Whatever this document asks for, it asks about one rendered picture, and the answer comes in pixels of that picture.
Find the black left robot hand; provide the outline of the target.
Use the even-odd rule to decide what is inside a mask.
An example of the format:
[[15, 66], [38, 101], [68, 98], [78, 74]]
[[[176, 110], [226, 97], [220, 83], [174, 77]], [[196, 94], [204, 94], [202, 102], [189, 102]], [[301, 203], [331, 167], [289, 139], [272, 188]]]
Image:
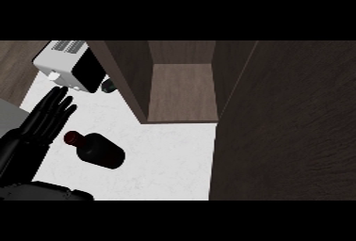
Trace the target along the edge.
[[0, 137], [0, 186], [29, 182], [62, 127], [77, 110], [68, 87], [53, 87], [20, 126]]

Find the dark brown cabinet door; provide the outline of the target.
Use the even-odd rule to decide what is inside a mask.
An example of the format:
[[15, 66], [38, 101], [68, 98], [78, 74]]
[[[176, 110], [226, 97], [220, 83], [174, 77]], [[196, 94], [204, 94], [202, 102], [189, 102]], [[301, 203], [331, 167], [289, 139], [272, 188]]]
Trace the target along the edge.
[[214, 201], [356, 201], [356, 40], [255, 43], [215, 128]]

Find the dark green round object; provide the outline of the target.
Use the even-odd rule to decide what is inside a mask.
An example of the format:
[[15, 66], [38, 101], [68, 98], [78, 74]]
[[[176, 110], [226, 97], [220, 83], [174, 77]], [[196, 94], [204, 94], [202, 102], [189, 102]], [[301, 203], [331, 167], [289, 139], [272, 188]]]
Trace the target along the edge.
[[111, 79], [106, 79], [102, 83], [102, 92], [111, 93], [113, 90], [116, 90], [116, 87], [115, 87]]

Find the white toaster appliance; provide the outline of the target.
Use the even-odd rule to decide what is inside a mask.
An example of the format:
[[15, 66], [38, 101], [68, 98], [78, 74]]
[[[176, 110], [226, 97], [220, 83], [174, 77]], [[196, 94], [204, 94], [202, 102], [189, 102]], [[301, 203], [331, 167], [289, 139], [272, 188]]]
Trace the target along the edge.
[[60, 86], [94, 93], [102, 85], [106, 71], [84, 40], [51, 40], [32, 63]]

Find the dark red wine bottle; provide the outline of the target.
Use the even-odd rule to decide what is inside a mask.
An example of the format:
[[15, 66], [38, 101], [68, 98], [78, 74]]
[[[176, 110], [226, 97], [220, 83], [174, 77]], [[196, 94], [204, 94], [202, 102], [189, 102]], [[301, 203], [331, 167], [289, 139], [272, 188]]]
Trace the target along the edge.
[[116, 169], [124, 164], [124, 150], [100, 134], [82, 136], [77, 131], [69, 131], [63, 142], [77, 148], [77, 156], [85, 163], [108, 169]]

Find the brown wooden cabinet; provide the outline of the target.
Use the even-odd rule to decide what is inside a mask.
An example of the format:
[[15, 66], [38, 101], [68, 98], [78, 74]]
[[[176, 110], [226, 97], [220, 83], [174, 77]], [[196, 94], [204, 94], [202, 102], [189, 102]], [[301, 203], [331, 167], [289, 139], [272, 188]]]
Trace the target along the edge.
[[91, 40], [87, 45], [139, 122], [215, 123], [254, 40]]

